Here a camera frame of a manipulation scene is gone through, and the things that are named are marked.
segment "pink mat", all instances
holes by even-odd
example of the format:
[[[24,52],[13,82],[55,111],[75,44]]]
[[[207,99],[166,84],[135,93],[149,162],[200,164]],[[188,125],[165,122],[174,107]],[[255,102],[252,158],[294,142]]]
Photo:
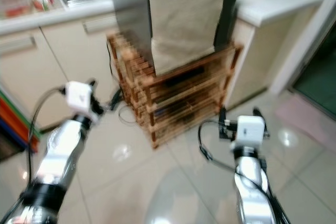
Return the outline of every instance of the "pink mat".
[[[336,152],[336,121],[299,95],[295,94],[284,102],[275,113],[282,120],[299,128],[327,149]]]

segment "cabinet door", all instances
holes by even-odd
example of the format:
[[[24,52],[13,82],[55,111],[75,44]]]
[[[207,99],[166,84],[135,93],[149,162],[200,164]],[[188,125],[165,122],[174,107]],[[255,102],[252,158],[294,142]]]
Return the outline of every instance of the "cabinet door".
[[[41,95],[67,82],[40,29],[0,37],[0,82],[32,115]],[[37,123],[46,127],[70,115],[63,96],[43,105]]]
[[[118,31],[115,16],[76,20],[42,30],[67,78],[81,82],[97,79],[97,98],[109,101],[118,86],[110,73],[107,50],[107,34]]]

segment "kitchen counter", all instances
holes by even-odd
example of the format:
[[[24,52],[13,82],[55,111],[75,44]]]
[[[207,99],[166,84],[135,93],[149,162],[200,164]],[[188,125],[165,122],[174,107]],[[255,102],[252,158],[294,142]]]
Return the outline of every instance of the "kitchen counter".
[[[321,2],[322,0],[237,0],[238,18],[259,27]],[[0,35],[113,11],[112,0],[98,0],[71,8],[63,5],[48,12],[0,20]]]

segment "cabinet handle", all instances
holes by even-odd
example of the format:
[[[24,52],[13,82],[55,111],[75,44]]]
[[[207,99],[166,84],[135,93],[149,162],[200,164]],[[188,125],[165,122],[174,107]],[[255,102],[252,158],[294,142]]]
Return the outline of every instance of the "cabinet handle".
[[[95,31],[104,30],[107,28],[115,27],[117,24],[117,18],[115,16],[102,18],[98,20],[83,22],[83,28],[87,34]]]
[[[33,36],[4,42],[0,41],[0,55],[35,47],[35,45]]]

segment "dish rack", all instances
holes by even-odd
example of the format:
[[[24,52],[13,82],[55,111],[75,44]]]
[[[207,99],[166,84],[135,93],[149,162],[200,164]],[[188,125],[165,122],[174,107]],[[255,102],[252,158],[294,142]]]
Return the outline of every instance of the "dish rack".
[[[125,102],[153,148],[219,113],[242,46],[223,50],[156,76],[122,35],[108,37]]]

